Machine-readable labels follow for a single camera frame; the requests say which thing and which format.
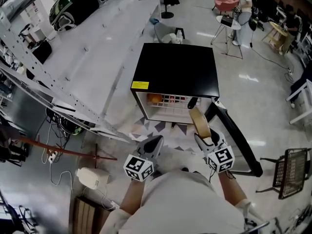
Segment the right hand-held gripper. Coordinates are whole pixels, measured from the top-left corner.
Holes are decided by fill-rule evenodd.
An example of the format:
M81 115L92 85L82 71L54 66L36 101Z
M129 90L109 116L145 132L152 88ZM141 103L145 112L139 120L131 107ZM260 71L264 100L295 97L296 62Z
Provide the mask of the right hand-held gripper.
M222 173L233 167L235 157L232 147L227 144L224 135L219 130L210 129L211 141L208 144L205 139L194 133L194 139L200 150L204 153L205 163L216 173Z

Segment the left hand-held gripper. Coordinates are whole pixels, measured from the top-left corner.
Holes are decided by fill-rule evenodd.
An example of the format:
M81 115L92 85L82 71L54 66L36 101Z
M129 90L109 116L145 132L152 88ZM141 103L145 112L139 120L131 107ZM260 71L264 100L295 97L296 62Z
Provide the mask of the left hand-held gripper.
M129 154L123 169L126 175L136 181L145 181L156 168L156 158L164 144L162 135L153 136L142 141L133 154Z

